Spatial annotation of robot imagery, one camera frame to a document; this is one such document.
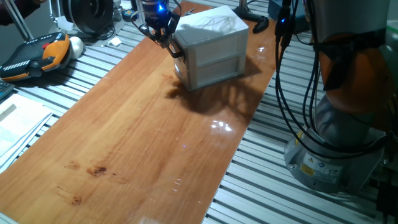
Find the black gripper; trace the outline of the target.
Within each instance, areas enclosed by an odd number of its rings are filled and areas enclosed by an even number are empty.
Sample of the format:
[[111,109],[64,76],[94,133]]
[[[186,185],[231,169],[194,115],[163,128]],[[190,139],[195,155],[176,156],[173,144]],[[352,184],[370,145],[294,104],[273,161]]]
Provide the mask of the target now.
[[139,30],[160,47],[169,47],[180,20],[180,14],[170,9],[169,0],[142,0],[145,24]]

